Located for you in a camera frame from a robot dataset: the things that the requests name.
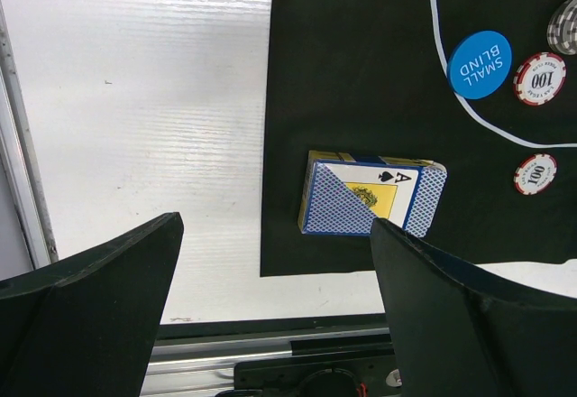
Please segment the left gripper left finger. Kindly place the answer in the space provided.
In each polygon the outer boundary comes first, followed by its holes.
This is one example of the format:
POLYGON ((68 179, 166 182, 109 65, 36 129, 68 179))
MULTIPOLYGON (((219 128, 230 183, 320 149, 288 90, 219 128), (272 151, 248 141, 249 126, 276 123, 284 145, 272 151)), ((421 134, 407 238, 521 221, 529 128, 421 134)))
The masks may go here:
POLYGON ((184 224, 165 213, 1 282, 3 396, 137 396, 184 224))

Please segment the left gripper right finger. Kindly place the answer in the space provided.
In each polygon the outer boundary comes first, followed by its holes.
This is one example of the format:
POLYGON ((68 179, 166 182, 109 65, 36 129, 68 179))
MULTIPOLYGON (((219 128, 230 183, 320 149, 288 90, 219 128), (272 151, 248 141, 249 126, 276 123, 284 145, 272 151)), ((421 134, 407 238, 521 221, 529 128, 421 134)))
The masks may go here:
POLYGON ((575 395, 575 299, 501 278, 385 219, 370 240, 403 395, 575 395))

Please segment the blue playing card deck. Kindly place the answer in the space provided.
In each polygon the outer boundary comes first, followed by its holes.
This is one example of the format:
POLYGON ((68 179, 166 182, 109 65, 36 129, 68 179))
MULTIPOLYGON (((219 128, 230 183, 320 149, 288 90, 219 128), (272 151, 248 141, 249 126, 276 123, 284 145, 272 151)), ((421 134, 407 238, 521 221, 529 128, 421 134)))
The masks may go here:
POLYGON ((432 225, 448 176, 430 160, 308 153, 298 226, 305 235, 368 236, 385 218, 422 238, 432 225))

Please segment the single red 100 chip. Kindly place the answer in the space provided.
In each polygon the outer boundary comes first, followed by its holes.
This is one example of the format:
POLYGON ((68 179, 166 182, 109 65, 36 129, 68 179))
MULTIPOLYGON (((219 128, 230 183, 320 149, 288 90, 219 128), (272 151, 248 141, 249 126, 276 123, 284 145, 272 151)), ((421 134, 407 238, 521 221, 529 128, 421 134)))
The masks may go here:
POLYGON ((556 97, 565 78, 564 60, 552 52, 539 52, 517 68, 513 78, 514 93, 524 104, 541 106, 556 97))

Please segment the blue blind button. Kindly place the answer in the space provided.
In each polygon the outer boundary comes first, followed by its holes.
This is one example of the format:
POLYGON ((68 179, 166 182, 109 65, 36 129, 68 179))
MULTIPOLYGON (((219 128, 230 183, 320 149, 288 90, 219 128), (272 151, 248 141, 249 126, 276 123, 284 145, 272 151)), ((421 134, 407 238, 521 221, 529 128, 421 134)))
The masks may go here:
POLYGON ((506 80, 512 66, 512 49, 499 32, 481 31, 467 36, 447 62, 453 91, 465 99, 482 99, 506 80))

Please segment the grey poker chip stack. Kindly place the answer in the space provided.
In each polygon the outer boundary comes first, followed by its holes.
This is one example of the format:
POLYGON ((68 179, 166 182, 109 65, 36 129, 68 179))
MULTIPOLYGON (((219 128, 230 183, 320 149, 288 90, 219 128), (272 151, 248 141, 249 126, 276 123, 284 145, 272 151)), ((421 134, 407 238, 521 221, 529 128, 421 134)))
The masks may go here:
POLYGON ((546 39, 556 53, 576 54, 576 0, 566 0, 555 10, 547 25, 546 39))

